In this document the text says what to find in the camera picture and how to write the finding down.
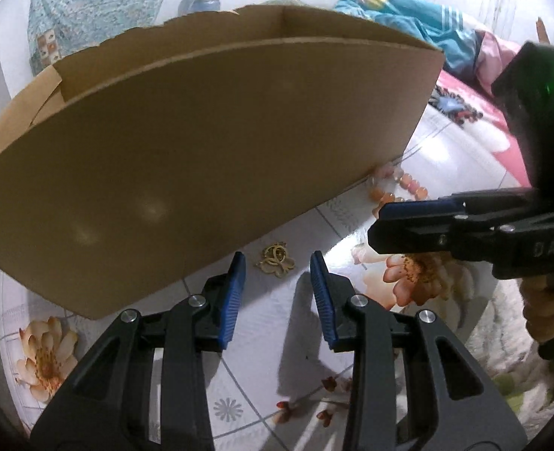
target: blanket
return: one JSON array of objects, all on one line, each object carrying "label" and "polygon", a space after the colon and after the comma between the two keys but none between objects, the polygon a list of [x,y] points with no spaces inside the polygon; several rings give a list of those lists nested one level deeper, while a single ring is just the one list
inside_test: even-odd
[{"label": "blanket", "polygon": [[463,14],[426,0],[340,0],[336,11],[400,30],[444,51],[444,70],[461,80],[474,77],[481,35],[463,25]]},{"label": "blanket", "polygon": [[523,307],[517,280],[499,282],[466,346],[532,439],[554,414],[554,364],[538,356]]}]

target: gold brooch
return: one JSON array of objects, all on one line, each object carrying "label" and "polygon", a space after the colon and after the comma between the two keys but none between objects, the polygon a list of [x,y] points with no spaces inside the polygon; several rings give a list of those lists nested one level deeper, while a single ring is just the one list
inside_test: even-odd
[{"label": "gold brooch", "polygon": [[283,278],[296,266],[294,260],[288,256],[285,242],[278,242],[264,248],[261,256],[263,258],[256,263],[256,267],[267,275],[275,275],[277,278]]}]

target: patterned cloth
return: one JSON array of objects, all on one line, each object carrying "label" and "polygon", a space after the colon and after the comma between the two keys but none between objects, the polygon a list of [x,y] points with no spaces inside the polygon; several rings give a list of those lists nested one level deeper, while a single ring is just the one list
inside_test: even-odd
[{"label": "patterned cloth", "polygon": [[[133,27],[154,23],[162,0],[31,0],[28,26],[30,64],[35,75],[56,59],[117,36]],[[42,47],[55,33],[52,52]]]},{"label": "patterned cloth", "polygon": [[477,122],[484,116],[482,112],[478,112],[469,105],[461,95],[439,85],[436,85],[431,92],[428,103],[458,126],[464,125],[465,121]]}]

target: metal screw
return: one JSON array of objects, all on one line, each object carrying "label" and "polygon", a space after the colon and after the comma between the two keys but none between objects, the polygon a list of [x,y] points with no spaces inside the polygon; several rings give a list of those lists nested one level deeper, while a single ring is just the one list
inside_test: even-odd
[{"label": "metal screw", "polygon": [[137,310],[126,309],[121,314],[121,320],[127,324],[133,322],[135,319],[137,319]]},{"label": "metal screw", "polygon": [[192,307],[203,307],[206,304],[206,298],[202,295],[192,295],[188,300],[189,305]]},{"label": "metal screw", "polygon": [[511,232],[515,232],[515,226],[514,225],[509,225],[509,224],[502,224],[498,230],[500,230],[500,232],[506,232],[508,234],[510,234]]},{"label": "metal screw", "polygon": [[436,315],[429,310],[421,310],[421,312],[419,312],[419,318],[426,324],[431,324],[436,320]]},{"label": "metal screw", "polygon": [[350,303],[355,307],[364,307],[369,303],[369,300],[367,300],[364,295],[352,295],[352,297],[350,297]]}]

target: blue fabric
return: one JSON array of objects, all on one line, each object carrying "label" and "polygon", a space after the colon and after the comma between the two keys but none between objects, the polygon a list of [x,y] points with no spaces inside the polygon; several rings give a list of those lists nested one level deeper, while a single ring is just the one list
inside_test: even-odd
[{"label": "blue fabric", "polygon": [[460,80],[474,78],[480,36],[463,28],[463,14],[425,0],[340,0],[335,10],[372,20],[428,42],[444,51],[444,70]]},{"label": "blue fabric", "polygon": [[54,30],[62,57],[117,36],[153,25],[162,0],[31,0],[28,38],[31,67],[42,70],[38,38]]}]

